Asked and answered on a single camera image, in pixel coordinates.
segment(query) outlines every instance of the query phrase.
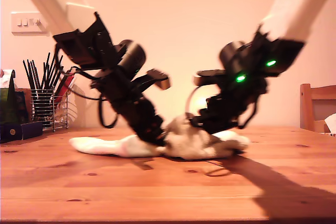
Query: blue box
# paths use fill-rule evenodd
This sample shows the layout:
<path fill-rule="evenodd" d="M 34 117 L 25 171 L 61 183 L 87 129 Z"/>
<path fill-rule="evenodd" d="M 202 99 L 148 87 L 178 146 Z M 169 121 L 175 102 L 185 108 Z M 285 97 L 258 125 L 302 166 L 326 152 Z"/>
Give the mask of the blue box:
<path fill-rule="evenodd" d="M 0 143 L 7 143 L 14 140 L 24 140 L 43 133 L 42 122 L 24 124 L 4 123 L 0 125 Z"/>

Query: white paper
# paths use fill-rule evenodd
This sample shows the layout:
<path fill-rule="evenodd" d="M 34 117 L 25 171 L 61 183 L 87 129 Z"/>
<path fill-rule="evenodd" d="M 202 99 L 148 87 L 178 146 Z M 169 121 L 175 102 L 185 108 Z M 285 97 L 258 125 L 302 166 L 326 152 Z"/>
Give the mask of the white paper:
<path fill-rule="evenodd" d="M 10 77 L 12 76 L 13 69 L 5 69 L 4 75 L 0 78 L 0 88 L 9 88 Z"/>
<path fill-rule="evenodd" d="M 330 129 L 330 132 L 335 134 L 336 133 L 336 113 L 328 116 L 326 119 L 324 119 L 326 122 L 328 128 Z"/>

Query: beige wall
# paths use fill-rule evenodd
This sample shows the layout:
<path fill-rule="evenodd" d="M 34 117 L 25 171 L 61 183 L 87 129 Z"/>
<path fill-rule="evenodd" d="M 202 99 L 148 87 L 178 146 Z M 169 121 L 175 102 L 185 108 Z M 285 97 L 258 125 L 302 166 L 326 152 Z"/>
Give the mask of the beige wall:
<path fill-rule="evenodd" d="M 187 96 L 194 88 L 192 76 L 198 70 L 220 68 L 218 52 L 232 40 L 249 41 L 273 0 L 88 0 L 95 6 L 115 43 L 122 39 L 138 41 L 147 53 L 141 73 L 158 68 L 171 77 L 172 87 L 145 92 L 167 120 L 184 110 Z M 27 87 L 23 59 L 34 59 L 39 66 L 54 48 L 52 37 L 14 36 L 10 12 L 32 11 L 30 0 L 1 2 L 2 68 L 14 68 L 16 84 Z M 277 79 L 269 80 L 269 94 L 262 96 L 259 113 L 252 124 L 300 125 L 299 86 L 310 82 L 324 86 L 336 82 L 336 0 L 328 0 L 314 26 L 309 44 L 296 63 Z M 71 62 L 64 61 L 67 67 Z M 77 86 L 86 95 L 88 81 L 79 77 Z M 197 97 L 216 91 L 200 89 Z M 99 126 L 97 104 L 71 98 L 72 119 L 76 126 Z"/>

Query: wooden table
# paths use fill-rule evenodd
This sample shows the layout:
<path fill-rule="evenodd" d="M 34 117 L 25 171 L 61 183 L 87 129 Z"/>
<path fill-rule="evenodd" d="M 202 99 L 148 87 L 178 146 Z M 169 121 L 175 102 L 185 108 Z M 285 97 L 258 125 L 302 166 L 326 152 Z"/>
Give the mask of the wooden table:
<path fill-rule="evenodd" d="M 88 155 L 68 143 L 130 133 L 57 130 L 2 144 L 2 221 L 336 223 L 335 137 L 248 127 L 246 153 L 197 162 Z"/>

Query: wire mesh pen holder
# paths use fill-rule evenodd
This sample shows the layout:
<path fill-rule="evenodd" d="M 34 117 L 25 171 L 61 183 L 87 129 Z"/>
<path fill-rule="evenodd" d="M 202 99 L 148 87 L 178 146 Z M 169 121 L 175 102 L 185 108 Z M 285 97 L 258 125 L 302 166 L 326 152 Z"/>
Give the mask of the wire mesh pen holder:
<path fill-rule="evenodd" d="M 55 128 L 68 125 L 68 95 L 55 95 L 52 89 L 33 89 L 31 91 L 31 110 L 33 122 L 42 122 L 43 129 Z"/>

